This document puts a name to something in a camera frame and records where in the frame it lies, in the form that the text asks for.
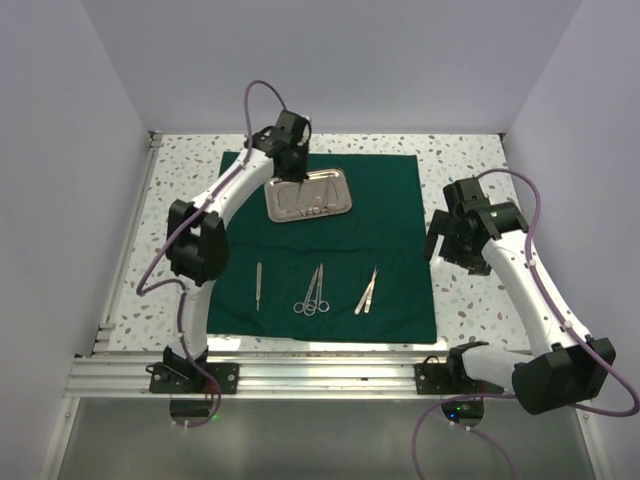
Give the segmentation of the steel needle holder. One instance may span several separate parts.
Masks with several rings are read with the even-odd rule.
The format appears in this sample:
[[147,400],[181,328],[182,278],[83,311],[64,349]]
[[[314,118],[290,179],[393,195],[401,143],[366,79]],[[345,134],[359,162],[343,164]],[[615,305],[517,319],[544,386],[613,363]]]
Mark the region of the steel needle holder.
[[320,196],[316,196],[312,199],[309,204],[309,208],[307,210],[307,217],[311,216],[319,216],[319,215],[329,215],[331,213],[331,206],[329,205],[329,186],[326,185],[322,194]]

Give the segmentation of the thin pointed steel tweezers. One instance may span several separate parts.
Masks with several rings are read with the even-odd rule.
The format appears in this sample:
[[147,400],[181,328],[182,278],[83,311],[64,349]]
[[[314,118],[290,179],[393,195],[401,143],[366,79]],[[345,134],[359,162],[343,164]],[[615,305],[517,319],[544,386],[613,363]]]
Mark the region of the thin pointed steel tweezers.
[[309,208],[309,202],[306,199],[306,186],[306,182],[299,183],[295,195],[295,211],[302,217],[307,215],[307,210]]

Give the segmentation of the steel scalpel handle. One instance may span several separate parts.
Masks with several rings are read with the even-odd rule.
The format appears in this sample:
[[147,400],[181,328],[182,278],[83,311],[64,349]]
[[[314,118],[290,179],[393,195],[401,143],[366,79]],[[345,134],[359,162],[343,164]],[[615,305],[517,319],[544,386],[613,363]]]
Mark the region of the steel scalpel handle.
[[262,262],[258,262],[256,265],[256,288],[255,288],[255,302],[256,311],[260,310],[261,292],[262,292]]

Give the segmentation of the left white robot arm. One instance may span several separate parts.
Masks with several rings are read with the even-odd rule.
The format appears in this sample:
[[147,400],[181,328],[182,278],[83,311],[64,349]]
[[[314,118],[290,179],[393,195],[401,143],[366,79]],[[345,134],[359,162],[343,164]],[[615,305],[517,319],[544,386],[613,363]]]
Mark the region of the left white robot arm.
[[[171,271],[210,293],[230,258],[227,228],[233,216],[267,180],[301,183],[307,179],[309,118],[282,110],[275,124],[252,134],[236,160],[216,182],[189,202],[170,206],[166,258]],[[163,352],[163,365],[185,392],[203,390],[211,384],[205,366],[208,347],[206,325],[194,319],[196,293],[185,292],[179,300],[177,339]]]

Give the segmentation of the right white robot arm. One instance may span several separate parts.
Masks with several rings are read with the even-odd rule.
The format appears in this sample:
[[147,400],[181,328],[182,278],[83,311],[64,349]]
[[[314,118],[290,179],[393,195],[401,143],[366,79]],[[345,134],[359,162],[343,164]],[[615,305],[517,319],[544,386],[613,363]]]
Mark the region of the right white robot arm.
[[595,398],[616,357],[610,340],[596,339],[578,320],[562,321],[571,311],[553,284],[539,288],[548,273],[526,245],[530,225],[519,208],[493,204],[476,178],[443,189],[446,210],[434,212],[423,255],[438,255],[472,275],[495,273],[523,323],[527,354],[506,351],[486,341],[450,349],[445,379],[451,389],[468,392],[479,382],[514,392],[530,414]]

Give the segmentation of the steel surgical scissors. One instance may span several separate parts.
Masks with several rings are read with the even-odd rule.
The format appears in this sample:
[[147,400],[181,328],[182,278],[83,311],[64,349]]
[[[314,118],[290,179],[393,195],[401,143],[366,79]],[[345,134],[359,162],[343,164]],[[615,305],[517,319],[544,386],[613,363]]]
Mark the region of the steel surgical scissors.
[[314,275],[311,284],[311,293],[306,303],[303,313],[306,316],[312,316],[316,313],[327,313],[330,310],[330,303],[324,299],[324,265],[320,264]]

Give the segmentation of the steel ring-handled clamp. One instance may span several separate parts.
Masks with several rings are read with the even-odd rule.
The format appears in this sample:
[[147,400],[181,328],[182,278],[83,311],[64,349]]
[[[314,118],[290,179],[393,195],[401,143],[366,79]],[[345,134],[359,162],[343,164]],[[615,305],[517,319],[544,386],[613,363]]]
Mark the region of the steel ring-handled clamp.
[[320,268],[317,267],[314,274],[311,277],[309,286],[302,301],[298,301],[293,305],[293,311],[296,314],[304,314],[306,316],[312,316],[316,312],[316,303],[312,299],[314,293]]

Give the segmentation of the stainless steel instrument tray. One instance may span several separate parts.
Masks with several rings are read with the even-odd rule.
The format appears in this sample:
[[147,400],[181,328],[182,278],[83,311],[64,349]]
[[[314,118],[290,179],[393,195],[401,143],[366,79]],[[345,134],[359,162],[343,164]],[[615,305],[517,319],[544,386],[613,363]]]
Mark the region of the stainless steel instrument tray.
[[341,215],[353,207],[346,174],[339,168],[311,171],[302,183],[272,178],[265,183],[264,194],[274,223]]

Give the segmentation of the green surgical drape cloth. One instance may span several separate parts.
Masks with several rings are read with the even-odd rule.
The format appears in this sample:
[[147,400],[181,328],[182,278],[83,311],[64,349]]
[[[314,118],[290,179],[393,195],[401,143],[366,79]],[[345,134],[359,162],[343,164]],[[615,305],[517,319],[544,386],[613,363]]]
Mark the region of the green surgical drape cloth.
[[[312,170],[342,169],[352,209],[341,215],[274,223],[262,189],[227,229],[230,260],[209,302],[210,334],[357,343],[433,343],[437,339],[430,267],[414,156],[321,155]],[[260,310],[256,265],[262,262]],[[327,313],[296,314],[312,275],[324,265]],[[354,314],[374,268],[368,314]]]

